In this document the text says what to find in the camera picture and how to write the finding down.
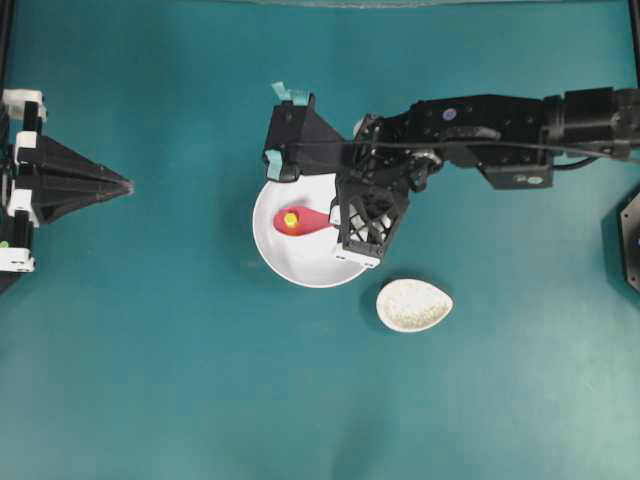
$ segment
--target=small white bowl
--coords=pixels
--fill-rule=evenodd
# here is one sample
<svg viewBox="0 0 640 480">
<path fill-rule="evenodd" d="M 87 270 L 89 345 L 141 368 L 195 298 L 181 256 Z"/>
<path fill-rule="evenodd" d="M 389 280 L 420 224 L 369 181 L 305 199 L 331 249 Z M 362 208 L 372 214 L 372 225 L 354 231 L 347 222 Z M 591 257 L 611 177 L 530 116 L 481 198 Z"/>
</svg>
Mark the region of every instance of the small white bowl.
<svg viewBox="0 0 640 480">
<path fill-rule="evenodd" d="M 338 230 L 334 227 L 292 237 L 273 226 L 273 217 L 282 208 L 302 205 L 328 213 L 335 196 L 334 174 L 301 176 L 294 183 L 267 182 L 253 208 L 253 238 L 274 272 L 303 287 L 329 288 L 347 283 L 366 270 L 358 263 L 335 258 Z"/>
<path fill-rule="evenodd" d="M 414 279 L 394 280 L 378 294 L 376 309 L 382 323 L 402 333 L 421 332 L 440 323 L 453 300 L 437 287 Z"/>
</svg>

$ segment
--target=red ladle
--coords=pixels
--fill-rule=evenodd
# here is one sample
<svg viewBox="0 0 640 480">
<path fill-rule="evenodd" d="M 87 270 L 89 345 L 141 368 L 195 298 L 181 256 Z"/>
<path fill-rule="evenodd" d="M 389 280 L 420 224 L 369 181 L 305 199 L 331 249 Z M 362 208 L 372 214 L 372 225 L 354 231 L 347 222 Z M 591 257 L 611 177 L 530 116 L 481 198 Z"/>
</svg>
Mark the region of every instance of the red ladle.
<svg viewBox="0 0 640 480">
<path fill-rule="evenodd" d="M 292 237 L 307 235 L 330 227 L 329 215 L 301 205 L 281 209 L 273 217 L 273 226 L 280 233 Z"/>
</svg>

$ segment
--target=wire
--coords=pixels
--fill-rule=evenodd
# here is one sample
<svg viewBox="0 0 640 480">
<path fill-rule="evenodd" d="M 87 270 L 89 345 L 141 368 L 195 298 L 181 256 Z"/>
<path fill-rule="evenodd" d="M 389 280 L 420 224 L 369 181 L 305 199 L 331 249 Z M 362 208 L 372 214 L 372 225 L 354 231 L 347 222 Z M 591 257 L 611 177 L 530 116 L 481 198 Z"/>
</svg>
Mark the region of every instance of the wire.
<svg viewBox="0 0 640 480">
<path fill-rule="evenodd" d="M 415 143 L 389 143 L 389 142 L 371 142 L 371 141 L 361 141 L 361 140 L 344 140 L 344 141 L 316 141 L 316 142 L 292 142 L 285 144 L 284 146 L 297 146 L 297 147 L 313 147 L 313 146 L 323 146 L 323 145 L 344 145 L 344 146 L 370 146 L 377 148 L 398 148 L 398 149 L 409 149 L 409 148 L 448 148 L 452 146 L 460 146 L 460 147 L 511 147 L 511 148 L 526 148 L 532 150 L 554 150 L 563 153 L 572 153 L 577 155 L 585 155 L 588 157 L 604 157 L 604 158 L 613 158 L 611 155 L 603 152 L 599 152 L 596 150 L 589 150 L 581 147 L 566 147 L 564 145 L 551 145 L 544 143 L 522 143 L 522 142 L 503 142 L 500 140 L 470 140 L 470 141 L 462 141 L 462 140 L 452 140 L 450 142 L 415 142 Z"/>
<path fill-rule="evenodd" d="M 554 165 L 553 169 L 561 172 L 568 172 L 570 170 L 577 170 L 582 167 L 586 167 L 587 165 L 591 165 L 593 162 L 598 160 L 598 157 L 587 157 L 584 160 L 580 160 L 575 163 L 567 163 L 564 165 Z"/>
</svg>

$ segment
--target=white dish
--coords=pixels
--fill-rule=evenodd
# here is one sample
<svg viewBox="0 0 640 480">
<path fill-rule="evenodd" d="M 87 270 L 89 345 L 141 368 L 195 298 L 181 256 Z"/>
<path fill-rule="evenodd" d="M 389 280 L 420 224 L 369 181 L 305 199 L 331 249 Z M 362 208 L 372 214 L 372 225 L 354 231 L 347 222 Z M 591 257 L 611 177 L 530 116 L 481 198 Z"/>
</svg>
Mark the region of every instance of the white dish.
<svg viewBox="0 0 640 480">
<path fill-rule="evenodd" d="M 301 176 L 294 183 L 267 182 L 262 188 L 253 208 L 253 238 L 274 272 L 303 287 L 329 288 L 347 283 L 366 270 L 358 263 L 334 257 L 338 230 L 333 227 L 291 237 L 273 226 L 276 213 L 290 205 L 329 213 L 335 195 L 334 174 Z"/>
<path fill-rule="evenodd" d="M 413 279 L 388 283 L 376 301 L 382 323 L 403 333 L 420 332 L 437 325 L 452 308 L 449 295 L 427 282 Z"/>
</svg>

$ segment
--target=blue tape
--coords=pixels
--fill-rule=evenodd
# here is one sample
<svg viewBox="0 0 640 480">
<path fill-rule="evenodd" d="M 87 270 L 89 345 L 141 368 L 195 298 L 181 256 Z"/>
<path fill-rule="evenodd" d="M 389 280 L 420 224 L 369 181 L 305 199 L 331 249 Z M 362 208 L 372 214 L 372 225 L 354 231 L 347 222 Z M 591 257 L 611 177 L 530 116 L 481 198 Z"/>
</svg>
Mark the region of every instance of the blue tape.
<svg viewBox="0 0 640 480">
<path fill-rule="evenodd" d="M 279 181 L 280 171 L 282 170 L 282 154 L 278 150 L 266 150 L 264 154 L 267 156 L 267 160 L 269 160 L 267 178 Z"/>
<path fill-rule="evenodd" d="M 271 88 L 276 92 L 278 98 L 283 102 L 293 102 L 297 107 L 306 107 L 309 105 L 309 92 L 305 90 L 292 90 L 285 88 L 283 82 L 276 82 L 271 84 Z"/>
</svg>

